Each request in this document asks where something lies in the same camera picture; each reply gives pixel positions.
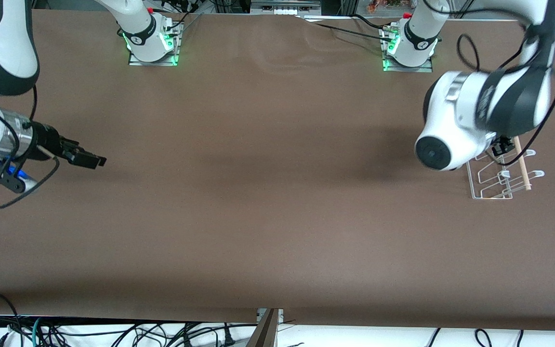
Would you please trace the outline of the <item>white power strip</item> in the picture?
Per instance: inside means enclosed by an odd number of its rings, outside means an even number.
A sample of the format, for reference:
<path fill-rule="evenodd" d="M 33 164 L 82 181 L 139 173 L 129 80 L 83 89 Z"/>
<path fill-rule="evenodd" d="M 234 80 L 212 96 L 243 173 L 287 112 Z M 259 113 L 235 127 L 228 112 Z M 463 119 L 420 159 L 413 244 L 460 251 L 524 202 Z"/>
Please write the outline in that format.
<path fill-rule="evenodd" d="M 322 15 L 320 0 L 251 0 L 251 14 Z"/>

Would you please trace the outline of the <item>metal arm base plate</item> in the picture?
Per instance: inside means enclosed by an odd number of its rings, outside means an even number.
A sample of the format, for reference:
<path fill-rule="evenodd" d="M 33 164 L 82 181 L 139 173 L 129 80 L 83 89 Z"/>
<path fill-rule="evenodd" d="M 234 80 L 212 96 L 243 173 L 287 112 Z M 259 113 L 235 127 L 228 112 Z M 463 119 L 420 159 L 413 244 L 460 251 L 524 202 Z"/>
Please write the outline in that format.
<path fill-rule="evenodd" d="M 183 24 L 171 28 L 165 27 L 148 40 L 148 44 L 136 47 L 126 42 L 130 51 L 130 66 L 177 66 L 181 49 Z"/>
<path fill-rule="evenodd" d="M 407 37 L 402 36 L 399 27 L 392 26 L 384 26 L 378 31 L 385 72 L 430 73 L 433 71 L 431 57 L 438 39 L 431 42 L 411 42 Z"/>

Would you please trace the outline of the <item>wooden rack rod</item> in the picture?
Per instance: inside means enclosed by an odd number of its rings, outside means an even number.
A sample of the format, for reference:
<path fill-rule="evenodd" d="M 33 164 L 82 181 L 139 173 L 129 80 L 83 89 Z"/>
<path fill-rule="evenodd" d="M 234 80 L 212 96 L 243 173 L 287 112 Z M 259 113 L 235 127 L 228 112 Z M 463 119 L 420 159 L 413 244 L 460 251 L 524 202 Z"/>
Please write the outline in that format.
<path fill-rule="evenodd" d="M 521 171 L 521 176 L 523 178 L 523 187 L 526 191 L 531 191 L 532 184 L 530 183 L 530 178 L 526 167 L 526 161 L 524 160 L 524 156 L 527 153 L 527 149 L 522 147 L 520 138 L 518 136 L 513 137 L 513 143 L 515 145 L 516 151 L 518 151 L 518 154 L 515 157 L 515 159 L 517 160 L 518 167 L 520 168 L 520 171 Z"/>

